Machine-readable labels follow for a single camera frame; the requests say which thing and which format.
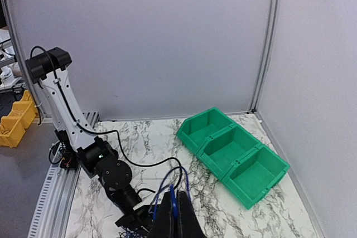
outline blue cable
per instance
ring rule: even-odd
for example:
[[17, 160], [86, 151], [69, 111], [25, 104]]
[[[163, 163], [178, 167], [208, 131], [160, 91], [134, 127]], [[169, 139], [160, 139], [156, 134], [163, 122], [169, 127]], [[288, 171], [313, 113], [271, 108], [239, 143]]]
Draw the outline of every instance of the blue cable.
[[172, 210], [173, 210], [173, 217], [176, 219], [177, 216], [179, 215], [178, 212], [178, 205], [176, 201], [176, 196], [175, 196], [175, 190], [173, 189], [173, 185], [170, 185], [170, 194], [171, 194], [171, 203], [172, 203]]
[[143, 236], [141, 234], [138, 234], [135, 231], [131, 231], [128, 228], [123, 228], [124, 232], [120, 235], [120, 237], [123, 238], [143, 238]]
[[158, 191], [158, 192], [155, 194], [153, 200], [152, 200], [151, 203], [150, 203], [150, 208], [149, 208], [149, 211], [148, 211], [149, 214], [154, 214], [154, 212], [151, 211], [151, 210], [152, 210], [152, 206], [153, 206], [153, 204], [154, 204], [154, 202], [155, 202], [155, 200], [156, 200], [156, 197], [157, 197], [160, 193], [162, 193], [166, 188], [169, 188], [169, 186], [170, 186], [170, 185], [164, 186], [160, 191]]
[[158, 194], [156, 196], [156, 200], [155, 200], [155, 208], [154, 208], [154, 215], [153, 215], [153, 219], [155, 220], [156, 219], [156, 212], [157, 212], [157, 202], [158, 202], [158, 198], [159, 198], [159, 193], [161, 193], [161, 188], [162, 188], [162, 185], [163, 183], [165, 182], [165, 180], [167, 179], [167, 177], [173, 172], [175, 171], [176, 169], [179, 169], [181, 168], [184, 172], [185, 172], [185, 175], [186, 175], [186, 193], [187, 193], [187, 196], [191, 201], [191, 196], [190, 196], [190, 185], [189, 185], [189, 174], [187, 172], [187, 170], [183, 167], [183, 166], [179, 166], [179, 167], [175, 167], [173, 169], [171, 169], [169, 172], [167, 172], [166, 176], [163, 178], [161, 184], [160, 184], [160, 187], [159, 187], [159, 190], [158, 190]]

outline black cable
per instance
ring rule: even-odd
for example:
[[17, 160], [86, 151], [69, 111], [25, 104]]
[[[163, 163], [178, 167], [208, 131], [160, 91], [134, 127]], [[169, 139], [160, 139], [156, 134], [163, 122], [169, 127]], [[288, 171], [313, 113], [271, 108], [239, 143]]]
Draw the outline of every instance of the black cable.
[[[124, 156], [124, 158], [132, 165], [134, 166], [137, 166], [137, 167], [155, 167], [155, 166], [159, 166], [160, 164], [163, 164], [167, 161], [170, 161], [170, 160], [175, 160], [177, 163], [178, 163], [178, 166], [182, 166], [181, 165], [181, 162], [180, 160], [178, 160], [176, 157], [168, 157], [158, 163], [155, 163], [155, 164], [137, 164], [137, 163], [134, 163], [132, 162], [128, 157], [127, 155], [125, 154], [124, 152], [124, 149], [122, 147], [122, 142], [120, 141], [120, 135], [119, 135], [119, 131], [117, 131], [116, 129], [115, 130], [109, 130], [109, 131], [104, 131], [104, 132], [94, 132], [94, 131], [91, 131], [91, 130], [87, 130], [85, 129], [84, 127], [82, 127], [79, 123], [77, 123], [77, 127], [79, 127], [81, 130], [83, 130], [84, 132], [87, 132], [89, 134], [92, 134], [92, 135], [106, 135], [106, 134], [110, 134], [110, 133], [116, 133], [117, 134], [117, 137], [118, 137], [118, 142], [119, 142], [119, 148], [120, 148], [120, 151], [122, 152], [122, 155]], [[178, 178], [178, 181], [174, 187], [174, 189], [177, 189], [178, 186], [180, 185], [181, 183], [181, 179], [182, 179], [182, 170], [180, 169], [180, 176]]]
[[[56, 73], [55, 65], [53, 64], [52, 58], [51, 58], [51, 56], [49, 55], [49, 53], [48, 53], [43, 47], [41, 47], [41, 46], [35, 46], [35, 47], [33, 47], [32, 50], [31, 50], [31, 53], [30, 53], [30, 57], [32, 57], [33, 51], [34, 51], [36, 48], [42, 50], [42, 51], [45, 53], [45, 55], [47, 56], [47, 58], [50, 60], [51, 65], [52, 65], [52, 68], [53, 68], [53, 72], [54, 72], [54, 75], [55, 75], [55, 78], [57, 79], [57, 73]], [[134, 166], [137, 166], [137, 167], [155, 167], [155, 166], [159, 166], [160, 164], [165, 163], [165, 162], [167, 162], [167, 161], [175, 160], [175, 161], [178, 163], [178, 166], [181, 166], [181, 162], [180, 162], [176, 157], [168, 157], [168, 158], [166, 158], [166, 159], [164, 159], [164, 160], [162, 160], [162, 161], [160, 161], [160, 162], [158, 162], [158, 163], [155, 163], [155, 164], [137, 164], [137, 163], [132, 162], [132, 161], [127, 157], [127, 155], [126, 155], [125, 152], [124, 152], [124, 149], [123, 149], [123, 147], [122, 147], [122, 142], [120, 141], [119, 131], [117, 131], [117, 130], [109, 130], [109, 131], [105, 131], [105, 132], [94, 132], [94, 131], [91, 131], [91, 130], [88, 130], [88, 129], [85, 129], [84, 127], [82, 127], [82, 126], [79, 124], [79, 121], [74, 117], [74, 114], [73, 114], [73, 112], [72, 112], [72, 110], [71, 110], [71, 107], [69, 107], [69, 103], [68, 103], [68, 101], [67, 101], [67, 98], [66, 98], [66, 96], [65, 96], [65, 94], [64, 94], [64, 92], [63, 92], [63, 90], [62, 90], [62, 87], [61, 87], [59, 81], [57, 81], [55, 84], [57, 85], [57, 87], [58, 87], [58, 89], [59, 89], [59, 91], [60, 91], [60, 94], [61, 94], [61, 96], [62, 96], [62, 98], [63, 98], [63, 101], [65, 102], [65, 105], [66, 105], [66, 107], [67, 107], [67, 110], [68, 110], [69, 114], [70, 114], [71, 117], [72, 117], [72, 120], [73, 120], [74, 122], [77, 122], [77, 124], [76, 124], [77, 127], [80, 128], [82, 131], [87, 132], [87, 133], [92, 134], [92, 135], [106, 135], [106, 134], [110, 134], [110, 133], [114, 133], [114, 132], [115, 132], [115, 133], [117, 134], [117, 136], [118, 136], [119, 147], [120, 147], [120, 150], [121, 150], [121, 152], [122, 152], [122, 154], [123, 154], [123, 157], [124, 157], [130, 164], [132, 164], [132, 165], [134, 165]], [[178, 178], [178, 182], [176, 183], [174, 189], [176, 189], [176, 188], [180, 185], [181, 179], [182, 179], [182, 169], [180, 169], [180, 176], [179, 176], [179, 178]]]
[[6, 40], [4, 40], [4, 41], [1, 41], [0, 44], [1, 44], [1, 45], [4, 45], [4, 43], [6, 43], [6, 42], [8, 42], [8, 41], [11, 41], [11, 38], [6, 39]]
[[1, 51], [4, 52], [5, 54], [9, 55], [9, 56], [15, 56], [15, 54], [11, 54], [11, 53], [7, 52], [6, 50], [1, 49]]
[[141, 192], [143, 192], [143, 191], [155, 193], [155, 191], [154, 191], [154, 190], [152, 190], [152, 189], [148, 189], [148, 188], [141, 188], [140, 190], [138, 190], [137, 194], [139, 194], [139, 193], [141, 193]]
[[131, 231], [127, 228], [123, 228], [123, 230], [124, 232], [119, 233], [119, 238], [144, 238], [144, 236], [135, 231]]
[[49, 58], [50, 63], [51, 63], [51, 65], [52, 65], [52, 69], [53, 69], [54, 75], [55, 75], [55, 79], [57, 79], [58, 77], [57, 77], [55, 65], [54, 65], [54, 63], [53, 63], [53, 61], [52, 61], [52, 58], [51, 58], [50, 54], [49, 54], [43, 47], [41, 47], [41, 46], [34, 46], [34, 47], [32, 48], [32, 50], [31, 50], [31, 52], [30, 52], [30, 58], [32, 58], [33, 51], [34, 51], [35, 49], [37, 49], [37, 48], [38, 48], [39, 50], [42, 50], [42, 51], [44, 52], [44, 54], [47, 56], [47, 58]]
[[[37, 82], [37, 84], [38, 84], [38, 86], [39, 86], [41, 89], [44, 89], [44, 88], [41, 86], [40, 82]], [[41, 125], [41, 124], [42, 124], [42, 116], [41, 116], [41, 111], [40, 111], [40, 105], [41, 105], [41, 104], [36, 105], [37, 112], [38, 112], [38, 119], [39, 119], [39, 122], [38, 122], [37, 125]]]
[[53, 162], [53, 161], [51, 160], [51, 153], [52, 153], [52, 149], [50, 149], [50, 152], [49, 152], [49, 161], [50, 161], [50, 163], [51, 163], [51, 164], [59, 164], [59, 163], [61, 163], [63, 156], [61, 156], [61, 158], [59, 159], [58, 162]]

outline wire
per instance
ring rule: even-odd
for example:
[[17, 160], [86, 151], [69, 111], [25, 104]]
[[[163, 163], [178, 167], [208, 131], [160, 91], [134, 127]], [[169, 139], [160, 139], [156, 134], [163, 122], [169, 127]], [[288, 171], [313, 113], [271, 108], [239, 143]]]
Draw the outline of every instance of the wire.
[[44, 89], [44, 87], [40, 84], [40, 82], [37, 82], [37, 84], [41, 89]]
[[144, 238], [141, 234], [131, 231], [128, 228], [123, 228], [124, 232], [119, 234], [119, 238]]
[[2, 50], [2, 52], [6, 53], [6, 54], [9, 55], [9, 56], [15, 56], [15, 54], [11, 54], [11, 53], [7, 52], [7, 51], [3, 48], [4, 42], [1, 42], [1, 43], [0, 43], [0, 49]]
[[67, 166], [68, 164], [70, 164], [70, 162], [72, 162], [72, 157], [73, 156], [71, 156], [71, 158], [69, 158], [69, 161], [67, 163], [64, 163], [65, 166]]
[[[178, 167], [182, 167], [181, 162], [180, 162], [176, 157], [168, 157], [168, 158], [166, 158], [166, 159], [164, 159], [164, 160], [162, 160], [162, 161], [160, 161], [160, 162], [158, 162], [158, 163], [155, 163], [155, 164], [137, 164], [137, 163], [134, 163], [134, 162], [132, 162], [132, 161], [127, 157], [127, 155], [126, 155], [125, 152], [124, 152], [124, 149], [123, 149], [123, 147], [122, 147], [122, 142], [120, 141], [119, 131], [117, 131], [117, 130], [115, 129], [115, 130], [109, 130], [109, 131], [105, 131], [105, 132], [94, 132], [94, 131], [91, 131], [91, 130], [88, 130], [88, 129], [85, 129], [84, 127], [82, 127], [82, 126], [79, 124], [79, 120], [77, 120], [77, 119], [75, 118], [75, 116], [74, 116], [74, 114], [73, 114], [73, 112], [72, 112], [72, 110], [71, 110], [71, 107], [69, 106], [69, 103], [68, 103], [68, 101], [67, 101], [67, 98], [66, 98], [66, 96], [65, 96], [65, 94], [64, 94], [64, 92], [63, 92], [63, 90], [62, 90], [62, 87], [61, 87], [61, 85], [60, 85], [60, 83], [59, 83], [59, 81], [58, 81], [57, 73], [56, 73], [56, 70], [55, 70], [55, 65], [54, 65], [54, 63], [53, 63], [53, 61], [52, 61], [52, 58], [51, 58], [50, 54], [49, 54], [43, 47], [41, 47], [41, 46], [35, 46], [35, 47], [32, 48], [32, 50], [31, 50], [31, 52], [30, 52], [30, 57], [32, 57], [33, 51], [34, 51], [35, 49], [37, 49], [37, 48], [40, 49], [40, 50], [42, 50], [42, 51], [45, 53], [45, 55], [47, 56], [47, 58], [50, 60], [51, 65], [52, 65], [52, 68], [53, 68], [54, 76], [55, 76], [55, 78], [56, 78], [56, 80], [57, 80], [57, 82], [55, 82], [55, 84], [57, 85], [57, 87], [58, 87], [58, 89], [59, 89], [59, 91], [60, 91], [60, 94], [61, 94], [61, 96], [62, 96], [62, 98], [63, 98], [63, 101], [65, 102], [65, 105], [66, 105], [66, 107], [67, 107], [67, 110], [68, 110], [70, 116], [72, 117], [72, 120], [73, 120], [74, 122], [76, 122], [76, 125], [77, 125], [78, 128], [80, 128], [82, 131], [84, 131], [84, 132], [86, 132], [86, 133], [88, 133], [88, 134], [92, 134], [92, 135], [106, 135], [106, 134], [110, 134], [110, 133], [116, 133], [116, 134], [117, 134], [117, 137], [118, 137], [118, 143], [119, 143], [120, 151], [122, 152], [123, 157], [124, 157], [130, 164], [132, 164], [132, 165], [134, 165], [134, 166], [137, 166], [137, 167], [155, 167], [155, 166], [159, 166], [160, 164], [163, 164], [163, 163], [165, 163], [165, 162], [167, 162], [167, 161], [175, 160], [175, 161], [178, 163]], [[177, 182], [176, 185], [175, 185], [175, 189], [180, 185], [181, 179], [182, 179], [182, 170], [180, 169], [180, 176], [179, 176], [179, 178], [178, 178], [178, 182]]]
[[177, 199], [176, 199], [175, 190], [173, 189], [172, 184], [170, 185], [170, 195], [171, 195], [173, 218], [177, 219]]
[[54, 63], [53, 63], [53, 61], [52, 61], [52, 58], [51, 58], [50, 54], [49, 54], [43, 47], [41, 47], [41, 46], [34, 46], [34, 47], [32, 48], [32, 50], [31, 50], [31, 52], [30, 52], [30, 58], [32, 58], [32, 54], [33, 54], [33, 52], [34, 52], [35, 49], [42, 50], [42, 51], [44, 52], [44, 54], [47, 56], [47, 58], [49, 58], [50, 63], [51, 63], [51, 65], [52, 65], [52, 69], [53, 69], [55, 78], [57, 79], [58, 77], [57, 77], [55, 65], [54, 65]]
[[53, 164], [53, 165], [56, 165], [56, 164], [61, 163], [61, 161], [62, 161], [62, 159], [63, 159], [63, 153], [62, 153], [61, 158], [60, 158], [57, 162], [53, 162], [53, 161], [51, 160], [52, 150], [53, 150], [53, 147], [50, 149], [50, 152], [49, 152], [49, 161], [50, 161], [50, 163]]
[[6, 51], [2, 48], [2, 46], [1, 46], [1, 51], [4, 52], [5, 54], [9, 55], [9, 56], [15, 56], [15, 54], [11, 54], [11, 53], [9, 53], [9, 52], [6, 52]]
[[154, 191], [154, 190], [152, 190], [152, 189], [148, 189], [148, 188], [141, 188], [140, 190], [138, 190], [137, 194], [139, 194], [139, 193], [141, 193], [141, 192], [143, 192], [143, 191], [155, 193], [155, 191]]
[[11, 38], [8, 38], [8, 39], [6, 39], [6, 40], [4, 40], [4, 41], [1, 41], [0, 44], [3, 45], [4, 43], [6, 43], [6, 42], [8, 42], [8, 41], [10, 41], [10, 40], [11, 40]]
[[170, 187], [170, 184], [162, 187], [162, 189], [155, 194], [154, 198], [152, 199], [152, 201], [150, 203], [150, 207], [149, 207], [149, 210], [148, 210], [149, 214], [154, 214], [154, 212], [151, 211], [151, 210], [152, 210], [152, 205], [155, 203], [156, 197], [158, 197], [160, 195], [160, 193], [162, 193], [164, 190], [166, 190], [169, 187]]
[[[105, 134], [110, 134], [110, 133], [114, 133], [114, 132], [115, 132], [115, 133], [117, 134], [117, 137], [118, 137], [119, 148], [120, 148], [120, 151], [122, 152], [122, 155], [124, 156], [124, 158], [125, 158], [130, 164], [132, 164], [132, 165], [134, 165], [134, 166], [137, 166], [137, 167], [155, 167], [155, 166], [159, 166], [160, 164], [163, 164], [163, 163], [165, 163], [165, 162], [167, 162], [167, 161], [170, 161], [170, 160], [175, 160], [175, 161], [178, 163], [178, 167], [181, 167], [181, 166], [182, 166], [180, 160], [178, 160], [176, 157], [168, 157], [168, 158], [166, 158], [166, 159], [164, 159], [164, 160], [162, 160], [162, 161], [160, 161], [160, 162], [158, 162], [158, 163], [155, 163], [155, 164], [137, 164], [137, 163], [134, 163], [134, 162], [132, 162], [132, 161], [127, 157], [127, 155], [125, 154], [125, 151], [124, 151], [124, 149], [123, 149], [123, 147], [122, 147], [122, 143], [121, 143], [121, 141], [120, 141], [119, 131], [117, 131], [116, 129], [115, 129], [115, 130], [105, 131], [105, 132], [94, 132], [94, 131], [87, 130], [87, 129], [83, 128], [79, 123], [77, 123], [77, 126], [78, 126], [81, 130], [83, 130], [83, 131], [85, 131], [85, 132], [87, 132], [87, 133], [89, 133], [89, 134], [92, 134], [92, 135], [103, 135], [103, 134], [105, 135]], [[175, 189], [180, 185], [181, 179], [182, 179], [182, 171], [180, 172], [180, 177], [178, 178], [178, 181], [177, 181], [177, 183], [176, 183], [176, 185], [175, 185]]]
[[[40, 86], [41, 89], [44, 89], [44, 88], [41, 86], [40, 82], [38, 82], [38, 85]], [[31, 95], [29, 94], [26, 101], [30, 100], [30, 98], [31, 98]], [[42, 124], [41, 113], [40, 113], [40, 109], [38, 108], [38, 107], [40, 107], [40, 105], [35, 105], [35, 107], [36, 107], [36, 109], [37, 109], [37, 112], [38, 112], [38, 119], [39, 119], [39, 122], [38, 122], [37, 125], [41, 125], [41, 124]]]
[[[166, 176], [163, 178], [163, 180], [162, 180], [162, 182], [161, 182], [161, 184], [160, 184], [160, 187], [159, 187], [158, 192], [162, 192], [162, 191], [163, 191], [163, 190], [161, 190], [163, 183], [165, 182], [165, 180], [167, 179], [167, 177], [168, 177], [173, 171], [175, 171], [175, 170], [178, 169], [178, 168], [180, 168], [181, 170], [183, 170], [183, 171], [185, 172], [185, 175], [186, 175], [186, 192], [187, 192], [187, 196], [188, 196], [190, 202], [192, 202], [192, 201], [191, 201], [191, 196], [190, 196], [189, 174], [188, 174], [187, 170], [186, 170], [183, 166], [174, 167], [173, 169], [171, 169], [171, 170], [166, 174]], [[154, 215], [153, 215], [153, 219], [154, 219], [154, 220], [156, 219], [158, 197], [159, 197], [159, 194], [157, 194], [156, 200], [155, 200]]]

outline gray floor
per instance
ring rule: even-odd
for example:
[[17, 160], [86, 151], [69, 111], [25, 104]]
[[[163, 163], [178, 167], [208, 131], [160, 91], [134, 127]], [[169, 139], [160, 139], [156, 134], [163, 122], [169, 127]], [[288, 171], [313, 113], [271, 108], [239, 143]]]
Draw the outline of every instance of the gray floor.
[[32, 124], [17, 148], [0, 147], [0, 237], [27, 237], [56, 141], [50, 123]]

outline metal rail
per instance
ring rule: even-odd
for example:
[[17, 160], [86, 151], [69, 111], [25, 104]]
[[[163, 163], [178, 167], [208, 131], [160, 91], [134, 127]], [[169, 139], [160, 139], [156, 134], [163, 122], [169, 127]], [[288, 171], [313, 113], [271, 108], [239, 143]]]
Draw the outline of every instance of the metal rail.
[[8, 47], [12, 47], [12, 42], [11, 42], [10, 38], [0, 42], [0, 49], [1, 50], [4, 50], [4, 49], [6, 49]]
[[0, 68], [16, 62], [15, 57], [10, 57], [0, 61]]
[[[85, 113], [85, 117], [92, 127], [99, 120], [97, 112]], [[65, 237], [79, 172], [80, 167], [77, 170], [64, 170], [59, 165], [50, 166], [27, 238]]]
[[254, 112], [257, 110], [260, 95], [262, 94], [264, 79], [266, 77], [269, 63], [270, 63], [273, 38], [274, 38], [277, 16], [278, 16], [278, 7], [279, 7], [279, 0], [271, 0], [262, 58], [260, 60], [260, 68], [259, 68], [257, 80], [255, 82], [252, 100], [250, 101], [249, 111]]
[[3, 11], [4, 11], [4, 16], [6, 19], [7, 27], [9, 29], [12, 46], [15, 51], [16, 60], [18, 62], [18, 67], [21, 70], [23, 79], [24, 79], [29, 91], [31, 92], [31, 96], [32, 96], [33, 100], [35, 101], [35, 103], [37, 105], [39, 105], [38, 108], [40, 109], [40, 112], [42, 113], [42, 117], [44, 118], [46, 115], [46, 110], [44, 109], [43, 105], [40, 105], [41, 104], [40, 97], [38, 96], [35, 86], [30, 82], [31, 79], [30, 79], [30, 76], [29, 76], [28, 71], [25, 66], [26, 54], [24, 53], [21, 43], [20, 43], [20, 39], [17, 36], [14, 10], [11, 6], [11, 0], [0, 0], [0, 1], [2, 4]]

